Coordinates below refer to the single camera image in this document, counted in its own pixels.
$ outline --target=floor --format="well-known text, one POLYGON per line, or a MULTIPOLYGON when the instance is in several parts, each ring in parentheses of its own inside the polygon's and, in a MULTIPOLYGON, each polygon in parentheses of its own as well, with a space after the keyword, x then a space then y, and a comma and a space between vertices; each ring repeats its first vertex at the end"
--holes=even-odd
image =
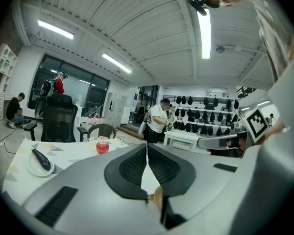
MULTIPOLYGON (((40 141, 40 137, 42 134, 42 123, 38 123, 38 126, 35 128, 35 138, 37 141, 40 141)), ((79 132, 77 128, 74 130, 75 139, 79 140, 79 132)), ((144 140, 139 140, 127 133, 124 133, 120 130, 117 130, 116 138, 125 141, 128 144, 141 144, 146 143, 144 140)), ((0 122, 0 140, 6 142, 6 146, 0 146, 0 191, 2 189, 3 181, 5 174, 13 160, 14 154, 16 153, 18 148, 20 147, 22 141, 24 139, 31 140, 30 133, 24 131, 23 129, 10 129, 4 125, 3 122, 0 122)), ((205 150, 197 147, 197 153, 208 154, 205 150)))

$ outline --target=person sitting on floor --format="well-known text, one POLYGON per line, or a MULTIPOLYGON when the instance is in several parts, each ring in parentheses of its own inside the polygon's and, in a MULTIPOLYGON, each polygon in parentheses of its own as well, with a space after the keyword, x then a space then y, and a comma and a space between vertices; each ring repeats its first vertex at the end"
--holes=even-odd
POLYGON ((6 124, 9 125, 11 128, 16 128, 15 124, 17 125, 24 125, 24 116, 23 110, 20 107, 20 102, 25 98, 24 93, 20 93, 18 97, 14 97, 9 102, 9 105, 6 109, 5 116, 8 119, 6 124))

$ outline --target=white shelf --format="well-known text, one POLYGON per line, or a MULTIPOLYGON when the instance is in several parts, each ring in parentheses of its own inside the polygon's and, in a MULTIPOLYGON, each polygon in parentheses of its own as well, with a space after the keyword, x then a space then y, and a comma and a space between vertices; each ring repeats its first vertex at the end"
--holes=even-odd
POLYGON ((18 60, 17 56, 13 53, 13 51, 9 48, 9 46, 6 44, 1 44, 0 73, 3 74, 2 79, 0 81, 1 90, 7 89, 17 60, 18 60))
POLYGON ((176 109, 184 109, 184 110, 188 110, 188 109, 191 109, 191 111, 197 111, 199 110, 200 112, 213 112, 213 113, 222 113, 222 114, 232 114, 232 115, 235 115, 237 114, 237 112, 225 112, 225 111, 214 111, 214 110, 205 110, 205 109, 197 109, 197 108, 188 108, 188 107, 178 107, 176 106, 175 107, 176 109))
POLYGON ((221 127, 222 129, 231 128, 231 126, 224 126, 224 125, 215 125, 210 123, 196 123, 196 122, 188 122, 188 121, 182 121, 182 120, 176 120, 176 122, 183 122, 183 123, 190 123, 190 124, 197 124, 197 125, 206 125, 206 126, 212 126, 212 127, 221 127))
POLYGON ((194 102, 203 102, 204 99, 208 98, 209 102, 213 102, 213 100, 216 98, 219 101, 219 104, 226 104, 228 99, 232 102, 237 98, 229 98, 229 97, 222 97, 222 96, 192 96, 193 98, 193 103, 194 102))

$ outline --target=black slot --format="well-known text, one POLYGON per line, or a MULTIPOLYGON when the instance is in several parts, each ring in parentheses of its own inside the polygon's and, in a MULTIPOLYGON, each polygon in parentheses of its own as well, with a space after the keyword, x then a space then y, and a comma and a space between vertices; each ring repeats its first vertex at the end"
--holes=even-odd
POLYGON ((53 227, 76 193, 75 188, 62 187, 36 215, 36 218, 53 227))
POLYGON ((227 170, 227 171, 231 171, 231 172, 236 172, 237 167, 235 166, 231 166, 231 165, 227 165, 227 164, 214 164, 215 168, 221 169, 221 170, 227 170))

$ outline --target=desk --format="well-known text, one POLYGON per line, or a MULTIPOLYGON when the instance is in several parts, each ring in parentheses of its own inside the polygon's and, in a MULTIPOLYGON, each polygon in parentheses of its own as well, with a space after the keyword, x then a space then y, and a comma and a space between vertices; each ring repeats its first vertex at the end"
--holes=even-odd
POLYGON ((165 139, 163 141, 163 145, 167 145, 168 138, 171 139, 170 146, 171 146, 172 140, 178 140, 178 141, 182 141, 186 143, 191 143, 192 147, 190 151, 194 152, 197 145, 198 135, 196 133, 185 132, 180 130, 174 130, 174 132, 167 131, 165 132, 165 139))
MULTIPOLYGON (((75 162, 98 155, 96 144, 98 141, 76 142, 76 143, 55 143, 30 141, 25 139, 15 154, 3 182, 2 193, 7 192, 16 203, 22 205, 24 201, 40 186, 56 176, 62 170, 68 168, 75 162), (54 162, 54 171, 47 177, 38 177, 31 174, 26 163, 31 154, 31 148, 46 153, 54 162)), ((106 140, 109 143, 109 151, 124 148, 128 145, 119 139, 106 140)), ((146 166, 142 188, 148 194, 153 194, 159 186, 149 166, 146 166)))

